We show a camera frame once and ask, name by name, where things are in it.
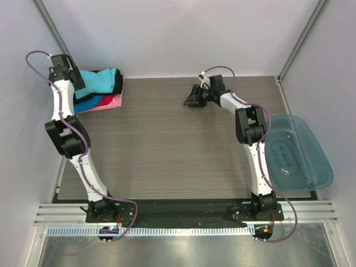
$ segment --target pink cloth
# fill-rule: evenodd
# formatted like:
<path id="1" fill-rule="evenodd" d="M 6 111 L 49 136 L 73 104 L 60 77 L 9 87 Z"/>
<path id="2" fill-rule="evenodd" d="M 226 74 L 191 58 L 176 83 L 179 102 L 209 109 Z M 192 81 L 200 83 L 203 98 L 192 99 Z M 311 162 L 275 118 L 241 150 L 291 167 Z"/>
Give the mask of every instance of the pink cloth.
<path id="1" fill-rule="evenodd" d="M 121 107 L 122 104 L 122 93 L 119 95 L 116 95 L 109 104 L 105 105 L 105 106 L 98 106 L 98 107 L 93 107 L 89 110 L 80 112 L 80 113 L 84 113 L 84 112 L 90 112 L 90 111 L 98 111 L 98 110 L 109 110 L 111 108 L 116 108 L 116 107 Z"/>

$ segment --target red cloth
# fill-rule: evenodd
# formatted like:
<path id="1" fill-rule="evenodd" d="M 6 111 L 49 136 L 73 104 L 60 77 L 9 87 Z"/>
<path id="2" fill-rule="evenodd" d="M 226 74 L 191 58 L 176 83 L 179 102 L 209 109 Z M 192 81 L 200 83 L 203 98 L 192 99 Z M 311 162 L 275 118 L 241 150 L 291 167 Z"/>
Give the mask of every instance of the red cloth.
<path id="1" fill-rule="evenodd" d="M 100 107 L 100 106 L 106 106 L 108 104 L 110 104 L 110 102 L 112 101 L 112 99 L 115 97 L 116 95 L 108 95 L 105 96 L 98 105 L 96 105 L 95 107 Z"/>

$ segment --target folded towel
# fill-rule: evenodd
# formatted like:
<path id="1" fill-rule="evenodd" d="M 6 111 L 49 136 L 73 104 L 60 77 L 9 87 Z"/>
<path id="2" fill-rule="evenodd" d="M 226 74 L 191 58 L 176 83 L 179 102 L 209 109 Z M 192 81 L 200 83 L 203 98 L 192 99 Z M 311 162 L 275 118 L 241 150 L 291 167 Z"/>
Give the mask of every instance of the folded towel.
<path id="1" fill-rule="evenodd" d="M 120 74 L 120 71 L 119 70 L 116 70 L 116 73 L 115 73 L 115 79 L 114 79 L 114 86 L 113 86 L 113 89 L 112 89 L 112 92 L 108 92 L 108 93 L 104 93 L 104 92 L 100 92 L 100 93 L 97 93 L 97 92 L 91 92 L 90 94 L 86 95 L 86 96 L 83 96 L 81 98 L 77 98 L 76 97 L 76 94 L 74 95 L 73 97 L 73 103 L 74 104 L 77 104 L 77 103 L 80 103 L 80 102 L 83 102 L 83 101 L 86 101 L 86 100 L 89 100 L 91 99 L 93 96 L 98 96 L 98 95 L 116 95 L 116 94 L 120 94 L 121 91 L 122 91 L 122 85 L 123 85 L 123 76 Z"/>
<path id="2" fill-rule="evenodd" d="M 112 101 L 112 99 L 113 99 L 115 96 L 116 96 L 116 95 L 104 96 L 104 98 L 100 101 L 100 103 L 99 103 L 98 105 L 96 105 L 96 107 L 106 106 L 106 105 L 110 104 L 110 102 Z"/>
<path id="3" fill-rule="evenodd" d="M 116 69 L 106 69 L 98 73 L 92 71 L 80 71 L 85 88 L 75 91 L 76 98 L 85 97 L 91 93 L 112 93 L 115 85 Z"/>
<path id="4" fill-rule="evenodd" d="M 95 107 L 96 105 L 98 105 L 100 103 L 100 101 L 104 98 L 104 96 L 94 96 L 91 99 L 75 104 L 74 105 L 74 113 L 78 114 L 80 112 L 89 110 L 93 107 Z"/>
<path id="5" fill-rule="evenodd" d="M 96 106 L 94 108 L 91 108 L 91 109 L 83 111 L 83 112 L 98 111 L 98 110 L 109 110 L 111 108 L 121 107 L 121 105 L 122 105 L 122 94 L 115 95 L 115 97 L 111 100 L 111 102 L 108 105 Z"/>

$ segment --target white wall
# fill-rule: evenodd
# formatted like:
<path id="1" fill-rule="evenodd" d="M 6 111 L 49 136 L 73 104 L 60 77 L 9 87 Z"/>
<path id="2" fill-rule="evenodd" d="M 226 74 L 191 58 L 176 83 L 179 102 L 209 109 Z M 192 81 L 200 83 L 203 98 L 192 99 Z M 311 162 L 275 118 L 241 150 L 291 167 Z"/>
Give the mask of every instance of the white wall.
<path id="1" fill-rule="evenodd" d="M 31 50 L 59 53 L 29 0 L 3 1 L 0 9 L 0 265 L 24 266 L 38 205 L 49 202 L 60 157 L 44 128 L 52 92 L 24 62 Z M 46 56 L 32 62 L 47 72 Z"/>
<path id="2" fill-rule="evenodd" d="M 355 11 L 354 0 L 330 1 L 284 80 L 293 113 L 308 123 L 334 171 L 333 183 L 319 195 L 331 199 L 354 264 Z"/>
<path id="3" fill-rule="evenodd" d="M 215 65 L 277 75 L 318 0 L 43 0 L 81 68 L 196 76 Z"/>

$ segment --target white cable carrier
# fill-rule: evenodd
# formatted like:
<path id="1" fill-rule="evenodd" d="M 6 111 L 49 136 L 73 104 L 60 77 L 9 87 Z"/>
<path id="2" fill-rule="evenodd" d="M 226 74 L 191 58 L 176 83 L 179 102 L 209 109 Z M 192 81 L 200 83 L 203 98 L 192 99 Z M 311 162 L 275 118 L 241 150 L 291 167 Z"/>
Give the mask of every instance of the white cable carrier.
<path id="1" fill-rule="evenodd" d="M 103 226 L 50 226 L 46 236 L 117 236 L 126 228 L 120 228 L 119 233 L 99 234 Z M 126 237 L 145 236 L 222 236 L 222 235 L 254 235 L 255 228 L 248 225 L 245 228 L 219 228 L 219 229 L 157 229 L 157 228 L 132 228 Z"/>

